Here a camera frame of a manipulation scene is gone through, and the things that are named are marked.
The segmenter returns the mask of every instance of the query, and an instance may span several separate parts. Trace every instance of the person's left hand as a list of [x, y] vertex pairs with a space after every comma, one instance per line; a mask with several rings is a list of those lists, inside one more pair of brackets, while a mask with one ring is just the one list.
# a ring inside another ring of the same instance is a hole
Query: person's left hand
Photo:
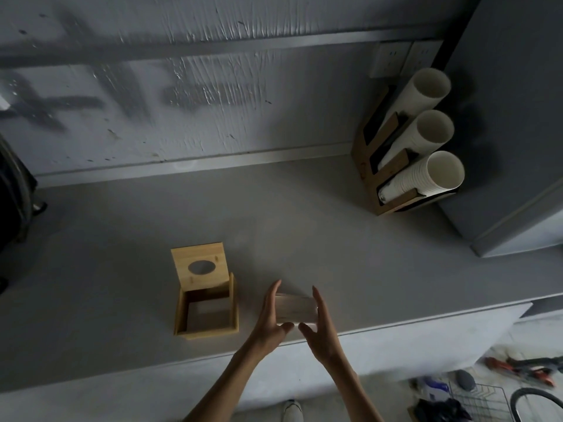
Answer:
[[294, 327], [293, 323], [284, 323], [281, 326], [276, 324], [275, 299], [281, 283], [281, 280], [274, 282], [266, 292], [260, 317], [244, 344], [258, 361], [276, 349]]

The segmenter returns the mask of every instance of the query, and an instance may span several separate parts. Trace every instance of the oval hole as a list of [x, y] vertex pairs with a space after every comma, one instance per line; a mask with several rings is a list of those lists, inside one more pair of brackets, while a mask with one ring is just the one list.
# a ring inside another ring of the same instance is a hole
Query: oval hole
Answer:
[[215, 270], [215, 264], [211, 261], [195, 261], [190, 263], [187, 269], [195, 275], [206, 275]]

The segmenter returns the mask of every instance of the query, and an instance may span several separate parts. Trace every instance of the gray countertop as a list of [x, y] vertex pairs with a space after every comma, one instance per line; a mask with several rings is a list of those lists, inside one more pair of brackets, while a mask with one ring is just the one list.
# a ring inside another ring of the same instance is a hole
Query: gray countertop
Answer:
[[[376, 217], [347, 156], [39, 191], [0, 257], [0, 390], [235, 351], [268, 285], [317, 285], [338, 331], [563, 293], [560, 248], [479, 259], [434, 206]], [[240, 333], [172, 335], [170, 249], [222, 241]], [[292, 333], [288, 340], [299, 339]]]

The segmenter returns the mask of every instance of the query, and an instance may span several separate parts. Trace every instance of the open wooden box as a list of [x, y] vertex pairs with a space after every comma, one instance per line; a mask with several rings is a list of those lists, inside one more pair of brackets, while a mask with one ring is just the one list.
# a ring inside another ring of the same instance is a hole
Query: open wooden box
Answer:
[[426, 197], [413, 188], [386, 204], [383, 204], [379, 199], [378, 192], [381, 187], [418, 156], [418, 154], [404, 149], [389, 163], [385, 164], [381, 170], [377, 170], [377, 165], [389, 150], [390, 143], [412, 121], [407, 116], [393, 113], [382, 126], [385, 109], [394, 91], [394, 86], [386, 86], [379, 94], [372, 114], [360, 125], [351, 154], [370, 199], [373, 201], [374, 212], [377, 216], [383, 213], [410, 210], [414, 207], [433, 203], [457, 192], [452, 190]]
[[[172, 249], [172, 257], [180, 283], [174, 334], [196, 339], [238, 332], [236, 280], [223, 243]], [[202, 303], [211, 311], [198, 312]], [[217, 303], [225, 305], [214, 308]]]

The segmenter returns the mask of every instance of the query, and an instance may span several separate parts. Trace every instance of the white paper cup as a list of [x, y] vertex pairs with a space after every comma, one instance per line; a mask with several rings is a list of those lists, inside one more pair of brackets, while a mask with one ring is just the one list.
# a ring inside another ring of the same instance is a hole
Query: white paper cup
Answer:
[[450, 90], [452, 82], [442, 71], [434, 68], [418, 70], [385, 114], [384, 123], [392, 113], [415, 117], [422, 111], [431, 110]]
[[465, 169], [458, 157], [447, 151], [436, 151], [400, 171], [379, 190], [379, 199], [388, 203], [416, 188], [426, 197], [453, 190], [461, 185]]
[[432, 154], [454, 136], [454, 123], [446, 114], [424, 111], [391, 144], [391, 148], [377, 165], [381, 169], [402, 149], [410, 149], [421, 156]]

